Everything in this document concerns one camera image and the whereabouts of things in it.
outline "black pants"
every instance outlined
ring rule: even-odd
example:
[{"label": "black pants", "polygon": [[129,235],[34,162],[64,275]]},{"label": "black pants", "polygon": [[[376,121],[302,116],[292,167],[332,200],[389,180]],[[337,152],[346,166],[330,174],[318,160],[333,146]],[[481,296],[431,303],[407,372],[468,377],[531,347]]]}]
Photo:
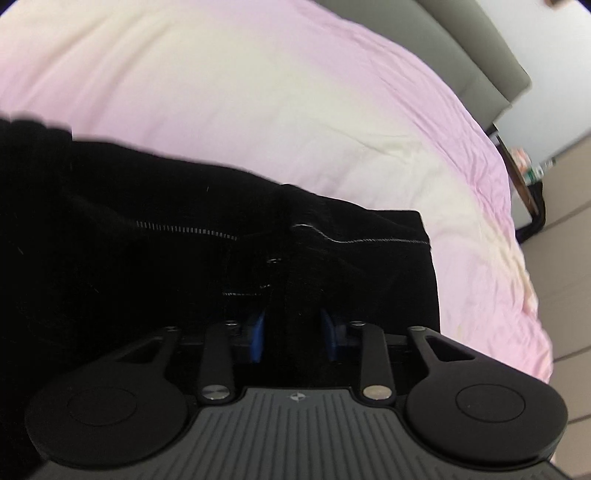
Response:
[{"label": "black pants", "polygon": [[387,333],[439,329],[417,212],[35,122],[0,120],[0,262],[3,479],[35,464],[22,419],[37,389],[157,327],[200,332],[266,309],[260,381],[290,386],[338,382],[322,308]]}]

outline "gray headboard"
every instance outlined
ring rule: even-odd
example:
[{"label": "gray headboard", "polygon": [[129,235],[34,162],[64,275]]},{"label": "gray headboard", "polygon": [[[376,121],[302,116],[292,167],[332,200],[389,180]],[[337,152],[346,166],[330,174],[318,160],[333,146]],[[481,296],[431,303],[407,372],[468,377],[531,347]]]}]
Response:
[{"label": "gray headboard", "polygon": [[316,0],[402,45],[456,93],[483,129],[530,78],[475,0]]}]

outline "metal screw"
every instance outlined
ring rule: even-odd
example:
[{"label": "metal screw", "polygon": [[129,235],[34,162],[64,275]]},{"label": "metal screw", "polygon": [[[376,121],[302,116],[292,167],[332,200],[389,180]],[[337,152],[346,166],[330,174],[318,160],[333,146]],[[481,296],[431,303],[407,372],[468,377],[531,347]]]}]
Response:
[{"label": "metal screw", "polygon": [[230,390],[224,385],[208,385],[201,390],[201,395],[208,400],[223,400],[229,394]]},{"label": "metal screw", "polygon": [[370,385],[363,389],[363,394],[371,400],[387,400],[392,396],[392,390],[385,385]]}]

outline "zipper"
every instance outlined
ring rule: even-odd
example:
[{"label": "zipper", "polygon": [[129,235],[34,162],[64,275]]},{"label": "zipper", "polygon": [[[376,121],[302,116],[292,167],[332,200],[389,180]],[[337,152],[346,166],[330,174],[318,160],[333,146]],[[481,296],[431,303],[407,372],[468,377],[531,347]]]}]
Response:
[{"label": "zipper", "polygon": [[173,233],[189,233],[193,235],[210,235],[219,238],[226,238],[228,240],[236,241],[238,237],[236,235],[230,235],[228,233],[216,232],[215,230],[209,230],[207,228],[195,228],[189,226],[180,225],[167,225],[165,223],[154,223],[154,222],[143,222],[136,220],[135,224],[139,228],[146,230],[153,230],[155,232],[173,232]]}]

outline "pink bedsheet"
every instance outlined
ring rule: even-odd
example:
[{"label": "pink bedsheet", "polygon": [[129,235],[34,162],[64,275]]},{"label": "pink bedsheet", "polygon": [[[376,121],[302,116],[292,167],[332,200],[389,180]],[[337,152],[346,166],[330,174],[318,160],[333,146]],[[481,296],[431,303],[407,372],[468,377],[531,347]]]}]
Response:
[{"label": "pink bedsheet", "polygon": [[418,210],[442,333],[549,379],[503,162],[407,50],[307,0],[20,0],[0,44],[10,115]]}]

